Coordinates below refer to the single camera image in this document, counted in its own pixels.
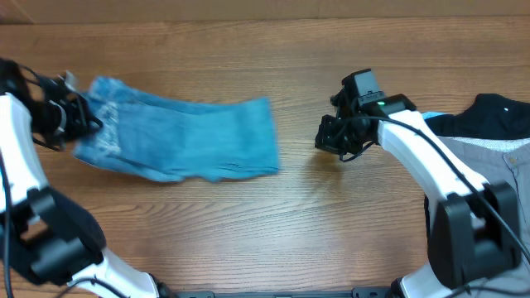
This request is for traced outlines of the light blue denim jeans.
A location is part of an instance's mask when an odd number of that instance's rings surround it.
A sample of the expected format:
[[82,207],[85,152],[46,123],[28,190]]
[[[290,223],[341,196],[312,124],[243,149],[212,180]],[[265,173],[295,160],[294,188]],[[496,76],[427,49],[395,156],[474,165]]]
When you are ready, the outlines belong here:
[[280,170],[269,99],[192,103],[165,99],[98,77],[86,94],[102,129],[74,149],[92,166],[158,182],[212,182]]

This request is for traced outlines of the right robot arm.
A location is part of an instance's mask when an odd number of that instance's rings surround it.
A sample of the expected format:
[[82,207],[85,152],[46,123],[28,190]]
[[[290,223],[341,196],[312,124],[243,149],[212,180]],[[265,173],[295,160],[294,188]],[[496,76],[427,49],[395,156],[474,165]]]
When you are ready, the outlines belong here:
[[529,107],[481,94],[458,115],[421,113],[387,96],[371,70],[342,80],[315,139],[352,161],[373,145],[421,187],[427,263],[355,297],[526,297],[529,294]]

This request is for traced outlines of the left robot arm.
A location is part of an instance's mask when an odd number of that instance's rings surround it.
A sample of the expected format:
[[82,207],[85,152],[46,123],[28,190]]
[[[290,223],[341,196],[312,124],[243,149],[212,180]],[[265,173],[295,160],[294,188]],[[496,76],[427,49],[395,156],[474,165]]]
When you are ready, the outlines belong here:
[[172,297],[152,274],[129,266],[107,246],[90,212],[49,184],[36,147],[67,142],[103,126],[70,82],[13,60],[1,61],[1,260],[8,297],[11,273],[31,284],[79,287],[99,297]]

